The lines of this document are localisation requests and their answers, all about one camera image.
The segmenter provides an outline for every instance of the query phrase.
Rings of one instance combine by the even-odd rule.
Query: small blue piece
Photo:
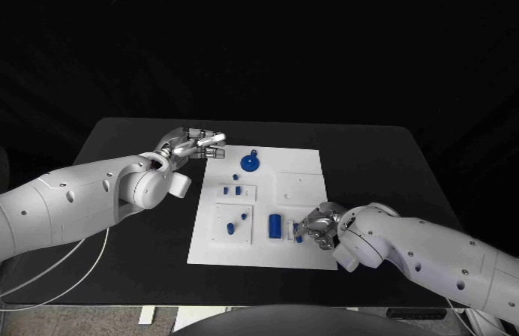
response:
[[[240,168],[250,173],[252,171],[255,171],[259,167],[259,160],[256,158],[256,150],[250,151],[250,155],[243,156],[243,158],[240,159],[239,165]]]
[[[267,216],[267,238],[280,239],[280,215],[270,214]]]
[[[293,223],[293,233],[295,233],[295,231],[296,231],[296,226],[298,226],[299,224],[298,223]],[[301,242],[302,242],[302,236],[296,236],[295,237],[295,242],[299,244]]]

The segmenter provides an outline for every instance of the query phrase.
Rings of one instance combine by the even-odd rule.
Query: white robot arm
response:
[[[190,179],[175,170],[188,158],[224,158],[224,135],[178,127],[155,151],[57,169],[0,195],[0,261],[77,241],[184,197]]]
[[[404,277],[448,299],[519,324],[519,260],[461,232],[378,203],[350,210],[324,202],[301,221],[321,249],[353,272],[358,263],[376,269],[391,262]]]

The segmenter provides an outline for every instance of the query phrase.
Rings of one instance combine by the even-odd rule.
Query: floor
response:
[[[156,307],[151,325],[136,325],[139,307],[44,306],[5,313],[1,336],[161,336],[175,323],[177,307]],[[384,309],[361,308],[360,312],[383,316]],[[469,335],[451,311],[443,320],[402,321],[440,336]]]

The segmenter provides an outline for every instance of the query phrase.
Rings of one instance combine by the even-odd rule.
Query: white cable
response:
[[[32,277],[28,281],[22,282],[17,287],[11,288],[4,293],[0,293],[0,297],[2,297],[4,295],[8,295],[15,290],[18,290],[21,287],[27,286],[32,281],[35,281],[67,259],[67,257],[73,254],[73,251],[77,249],[77,247],[83,243],[83,240],[84,240],[84,238],[79,241],[79,244],[70,249],[70,252],[64,255],[64,257],[35,277]]]
[[[491,324],[491,326],[497,329],[497,331],[504,335],[504,336],[511,336],[510,334],[507,334],[494,324],[492,322],[490,322],[490,320],[481,315],[481,313],[472,309],[472,312],[475,312],[475,314]]]
[[[456,318],[459,319],[459,321],[461,321],[464,327],[466,328],[469,334],[471,334],[472,336],[477,336],[477,335],[474,334],[472,330],[469,329],[468,325],[465,324],[465,321],[461,319],[459,314],[458,314],[456,311],[453,310],[453,306],[452,306],[452,304],[451,304],[451,300],[449,300],[446,297],[445,297],[445,299],[446,299],[448,304],[451,305],[451,310],[453,311],[453,314],[456,315]]]
[[[94,268],[94,265],[97,264],[99,262],[99,259],[100,259],[100,256],[102,256],[102,252],[105,250],[105,246],[106,246],[106,240],[107,240],[107,230],[109,229],[105,229],[105,242],[102,243],[102,249],[100,249],[100,252],[99,252],[99,256],[96,257],[96,260],[94,260],[94,263],[92,264],[92,267],[89,268],[86,274],[83,274],[83,277],[79,279],[79,281],[71,285],[71,287],[64,291],[61,292],[56,297],[53,297],[48,301],[44,301],[41,302],[40,304],[34,304],[32,306],[28,306],[28,307],[24,307],[24,308],[15,308],[15,309],[9,309],[9,310],[0,310],[0,312],[15,312],[15,311],[24,311],[24,310],[28,310],[31,308],[37,308],[38,306],[43,306],[45,305],[48,302],[51,302],[54,299],[58,299],[82,282],[82,280],[86,278],[86,276],[89,276],[89,273],[92,272],[93,268]]]

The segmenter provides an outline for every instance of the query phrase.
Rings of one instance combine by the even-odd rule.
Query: black curtain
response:
[[[9,188],[109,116],[399,125],[464,228],[519,254],[517,0],[2,4]]]

